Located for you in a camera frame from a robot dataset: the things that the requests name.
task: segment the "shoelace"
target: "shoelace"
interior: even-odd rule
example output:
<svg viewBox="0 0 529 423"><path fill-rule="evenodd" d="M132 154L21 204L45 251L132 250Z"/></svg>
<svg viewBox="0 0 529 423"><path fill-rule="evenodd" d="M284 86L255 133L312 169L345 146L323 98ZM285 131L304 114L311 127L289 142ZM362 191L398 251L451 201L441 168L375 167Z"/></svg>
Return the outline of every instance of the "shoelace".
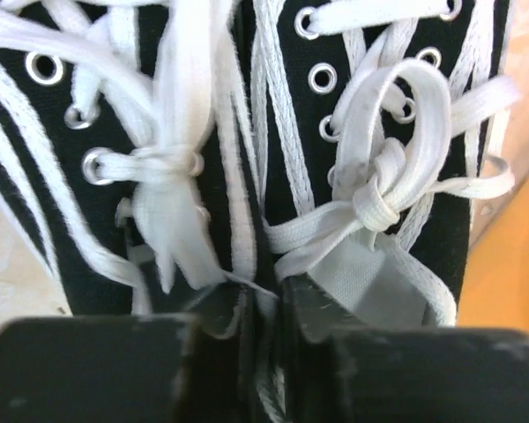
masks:
<svg viewBox="0 0 529 423"><path fill-rule="evenodd" d="M175 264L194 288L226 278L253 286L250 281L256 268L255 241L239 160L236 117L253 162L255 155L251 153L252 144L247 142L249 113L228 31L235 2L172 2L172 19L160 40L153 80L138 71L138 11L134 6L168 5L168 1L89 0L90 4L109 6L108 13L93 24L72 0L43 1L61 31L15 16L13 12L31 3L36 2L0 2L0 48L36 52L56 61L75 63L73 104L65 114L70 128L78 130L92 124L99 113L97 100L101 93L114 108L137 148L130 155L94 149L83 160L83 172L90 183L98 185L138 182L133 215L155 252L163 290L169 292L173 285ZM134 312L150 312L138 267L103 248L91 234L39 116L1 65L0 101L26 140L82 256L101 275L134 288ZM235 223L234 274L224 272L218 264L192 179L203 169L199 151L214 120L218 124L229 208ZM10 177L36 217L49 266L59 278L41 207L1 128L0 160L9 168Z"/></svg>
<svg viewBox="0 0 529 423"><path fill-rule="evenodd" d="M338 142L336 163L328 176L333 201L317 208L310 194L279 47L276 25L283 4L284 0L255 2L257 36L251 80L251 92L256 96L252 100L261 193L265 192L266 180L264 94L268 86L299 214L296 219L269 227L272 250L284 254L277 262L279 278L310 273L315 281L322 281L318 283L338 302L353 309L365 289L361 274L370 269L341 263L364 255L375 261L378 251L389 257L403 277L426 298L437 324L453 325L456 305L451 292L407 251L427 221L434 193L491 198L504 194L513 185L510 167L499 157L487 156L496 167L495 176L477 175L481 122L518 99L518 90L507 77L488 81L493 2L476 2L450 81L428 63L404 59L404 54L418 18L454 19L462 7L459 0L454 2L452 11L444 0L375 4L344 0L301 10L294 30L310 42L319 36L343 33L353 70L333 115L326 120L334 133L330 140ZM309 18L307 27L303 24L305 18ZM395 23L367 52L361 28L390 22ZM473 88L463 94L471 75ZM412 87L413 100L393 84L397 77ZM412 109L410 116L405 116L405 106ZM414 119L414 136L406 148L398 140L384 138L380 108L390 111L399 122ZM464 132L467 177L438 181L451 138ZM384 234L398 222L399 213L409 207L411 211L398 235Z"/></svg>

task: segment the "yellow surface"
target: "yellow surface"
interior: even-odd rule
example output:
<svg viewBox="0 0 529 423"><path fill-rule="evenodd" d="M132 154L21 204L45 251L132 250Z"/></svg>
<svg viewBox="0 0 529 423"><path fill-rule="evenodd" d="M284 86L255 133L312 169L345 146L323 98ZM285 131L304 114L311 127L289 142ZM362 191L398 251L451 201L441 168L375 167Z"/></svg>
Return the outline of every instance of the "yellow surface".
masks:
<svg viewBox="0 0 529 423"><path fill-rule="evenodd" d="M529 331L529 179L473 248L459 325Z"/></svg>

